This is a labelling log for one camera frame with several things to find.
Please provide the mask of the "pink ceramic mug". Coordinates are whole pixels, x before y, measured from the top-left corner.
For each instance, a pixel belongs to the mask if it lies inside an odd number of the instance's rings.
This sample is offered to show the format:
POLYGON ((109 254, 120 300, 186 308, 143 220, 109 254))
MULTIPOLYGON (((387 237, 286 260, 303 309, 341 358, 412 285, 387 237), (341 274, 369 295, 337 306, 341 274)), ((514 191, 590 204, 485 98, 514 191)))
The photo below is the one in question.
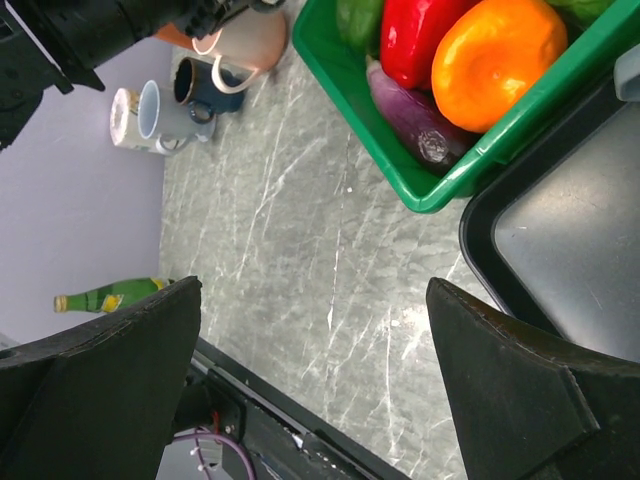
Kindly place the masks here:
POLYGON ((225 94, 235 94, 278 63, 286 41, 287 23, 282 11, 267 14, 248 9, 215 33, 194 38, 192 47, 197 54, 213 59, 213 84, 225 94), (249 76, 241 84, 231 86, 222 78, 224 64, 246 70, 249 76))

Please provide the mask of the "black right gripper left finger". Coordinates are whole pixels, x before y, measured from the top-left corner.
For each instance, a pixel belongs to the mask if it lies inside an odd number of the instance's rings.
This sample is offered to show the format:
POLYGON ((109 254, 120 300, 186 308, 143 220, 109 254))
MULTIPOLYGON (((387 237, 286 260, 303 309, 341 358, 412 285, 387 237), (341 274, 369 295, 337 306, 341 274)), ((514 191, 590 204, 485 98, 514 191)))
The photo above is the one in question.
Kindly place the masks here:
POLYGON ((4 479, 153 479, 201 325, 186 277, 1 355, 4 479))

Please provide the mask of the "white ceramic mug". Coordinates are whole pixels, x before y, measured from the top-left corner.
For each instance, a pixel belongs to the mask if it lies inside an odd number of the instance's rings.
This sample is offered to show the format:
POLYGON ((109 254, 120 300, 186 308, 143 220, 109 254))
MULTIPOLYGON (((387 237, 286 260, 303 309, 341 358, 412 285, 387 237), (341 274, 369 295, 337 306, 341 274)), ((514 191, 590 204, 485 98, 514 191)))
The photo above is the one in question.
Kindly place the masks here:
POLYGON ((137 124, 141 137, 150 141, 163 155, 174 155, 190 143, 207 142, 216 127, 216 115, 196 102, 187 105, 176 101, 172 89, 156 81, 145 83, 139 96, 137 124))

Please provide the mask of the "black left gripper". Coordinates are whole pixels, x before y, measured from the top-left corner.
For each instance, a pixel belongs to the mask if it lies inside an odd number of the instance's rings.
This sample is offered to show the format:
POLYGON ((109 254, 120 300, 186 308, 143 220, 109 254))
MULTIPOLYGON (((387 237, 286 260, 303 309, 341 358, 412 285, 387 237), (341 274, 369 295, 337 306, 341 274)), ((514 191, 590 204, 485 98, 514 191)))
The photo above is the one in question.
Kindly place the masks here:
POLYGON ((78 0, 1 4, 1 147, 17 139, 51 86, 103 91, 97 67, 172 24, 201 39, 248 9, 278 1, 78 0))

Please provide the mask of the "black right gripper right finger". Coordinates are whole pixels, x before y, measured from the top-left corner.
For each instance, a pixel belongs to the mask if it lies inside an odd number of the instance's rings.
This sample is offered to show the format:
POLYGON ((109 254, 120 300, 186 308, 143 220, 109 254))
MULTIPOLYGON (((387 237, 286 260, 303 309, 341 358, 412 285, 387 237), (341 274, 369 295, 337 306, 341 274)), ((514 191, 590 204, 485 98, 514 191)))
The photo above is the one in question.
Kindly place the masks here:
POLYGON ((636 479, 639 366, 430 280, 431 333, 470 479, 636 479))

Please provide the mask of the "dark blue glazed mug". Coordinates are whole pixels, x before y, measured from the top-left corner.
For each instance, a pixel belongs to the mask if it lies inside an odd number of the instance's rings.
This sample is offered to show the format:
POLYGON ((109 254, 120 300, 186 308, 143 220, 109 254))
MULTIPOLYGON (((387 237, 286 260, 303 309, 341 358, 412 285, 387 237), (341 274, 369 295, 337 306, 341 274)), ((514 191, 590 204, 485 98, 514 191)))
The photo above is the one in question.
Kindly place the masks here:
POLYGON ((207 124, 218 114, 237 112, 244 102, 244 91, 229 94, 215 86, 212 67, 208 62, 185 57, 174 76, 174 98, 197 124, 207 124))

